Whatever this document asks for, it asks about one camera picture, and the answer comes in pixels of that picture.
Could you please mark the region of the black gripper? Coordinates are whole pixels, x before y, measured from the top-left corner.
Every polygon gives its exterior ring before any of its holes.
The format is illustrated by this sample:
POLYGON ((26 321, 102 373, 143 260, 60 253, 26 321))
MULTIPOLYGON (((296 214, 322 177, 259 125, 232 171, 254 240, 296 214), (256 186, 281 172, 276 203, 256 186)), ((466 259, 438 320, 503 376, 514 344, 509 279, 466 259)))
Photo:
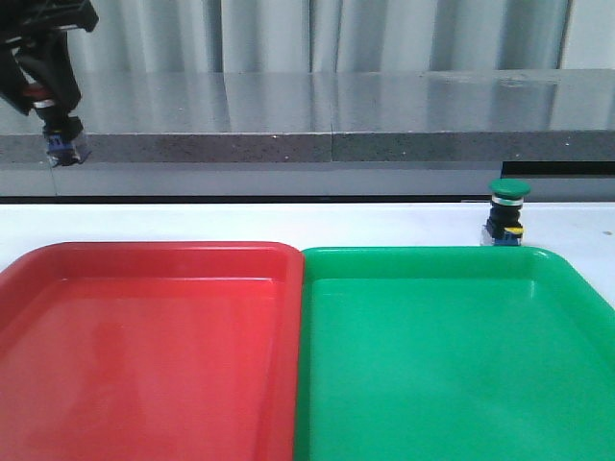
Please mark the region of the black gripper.
POLYGON ((47 90, 37 109, 74 110, 82 94, 69 57, 67 32, 82 29, 91 33, 99 16, 90 1, 2 1, 1 2, 1 98, 15 110, 28 115, 34 106, 32 83, 23 72, 13 48, 37 39, 40 61, 38 78, 47 90))

